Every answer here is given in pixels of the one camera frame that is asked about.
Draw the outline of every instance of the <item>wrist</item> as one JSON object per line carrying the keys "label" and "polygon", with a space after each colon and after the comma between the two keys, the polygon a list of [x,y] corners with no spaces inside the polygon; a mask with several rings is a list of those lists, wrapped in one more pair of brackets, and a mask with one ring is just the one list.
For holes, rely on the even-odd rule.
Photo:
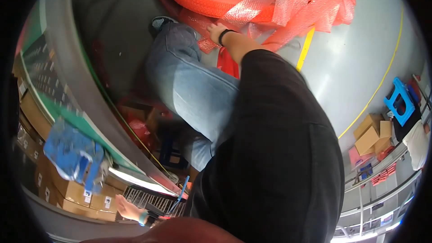
{"label": "wrist", "polygon": [[141,215],[142,215],[144,212],[147,212],[147,210],[144,209],[144,208],[138,208],[137,212],[135,213],[135,215],[134,215],[134,217],[133,217],[133,220],[139,222],[139,221],[140,221],[139,218],[141,217]]}
{"label": "wrist", "polygon": [[227,31],[227,32],[222,32],[221,35],[222,34],[223,35],[219,37],[219,45],[226,47],[227,44],[230,42],[230,36],[232,36],[232,35],[234,35],[236,33],[237,32],[235,32],[233,30]]}

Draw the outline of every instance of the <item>teal wristband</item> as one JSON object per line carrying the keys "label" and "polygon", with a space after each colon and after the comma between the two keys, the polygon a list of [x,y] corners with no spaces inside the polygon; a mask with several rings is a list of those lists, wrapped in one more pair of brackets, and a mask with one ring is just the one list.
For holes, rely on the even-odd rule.
{"label": "teal wristband", "polygon": [[146,211],[144,211],[143,213],[141,213],[141,215],[139,216],[140,218],[139,218],[139,220],[138,220],[138,222],[139,222],[139,224],[141,225],[141,226],[144,226],[144,220],[146,219],[146,217],[148,216],[148,211],[146,210]]}

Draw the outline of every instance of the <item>red bubble wrap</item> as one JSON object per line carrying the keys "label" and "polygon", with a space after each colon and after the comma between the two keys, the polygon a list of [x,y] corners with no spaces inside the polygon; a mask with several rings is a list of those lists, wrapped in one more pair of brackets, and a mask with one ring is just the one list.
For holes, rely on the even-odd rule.
{"label": "red bubble wrap", "polygon": [[350,24],[356,0],[161,0],[170,13],[202,35],[198,44],[208,53],[218,47],[209,39],[207,26],[221,22],[239,31],[247,26],[247,35],[253,39],[268,30],[274,33],[263,42],[277,51],[297,35],[304,35],[315,27],[330,32],[333,25]]}

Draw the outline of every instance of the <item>hand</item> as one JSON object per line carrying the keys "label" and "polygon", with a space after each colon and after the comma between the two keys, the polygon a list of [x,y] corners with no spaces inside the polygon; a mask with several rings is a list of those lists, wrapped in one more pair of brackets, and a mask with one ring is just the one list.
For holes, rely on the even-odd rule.
{"label": "hand", "polygon": [[207,30],[210,32],[210,39],[217,45],[220,45],[219,36],[225,29],[228,28],[221,23],[217,23],[217,25],[210,24],[210,26],[207,27]]}
{"label": "hand", "polygon": [[129,203],[126,201],[125,197],[119,194],[115,196],[115,203],[118,213],[120,213],[123,218],[130,220],[139,221],[140,215],[145,211],[145,209],[137,208],[133,203]]}

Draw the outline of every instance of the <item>black wristband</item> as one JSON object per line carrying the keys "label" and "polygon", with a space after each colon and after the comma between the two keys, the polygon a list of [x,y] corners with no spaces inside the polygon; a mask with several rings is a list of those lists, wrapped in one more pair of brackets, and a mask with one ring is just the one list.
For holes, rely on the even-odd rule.
{"label": "black wristband", "polygon": [[237,31],[235,31],[235,30],[231,30],[231,29],[225,29],[224,31],[222,31],[222,33],[221,33],[220,36],[219,36],[219,44],[220,44],[220,46],[222,46],[222,47],[225,47],[225,46],[222,44],[222,37],[223,37],[223,35],[227,34],[228,32],[235,32],[235,33],[237,33]]}

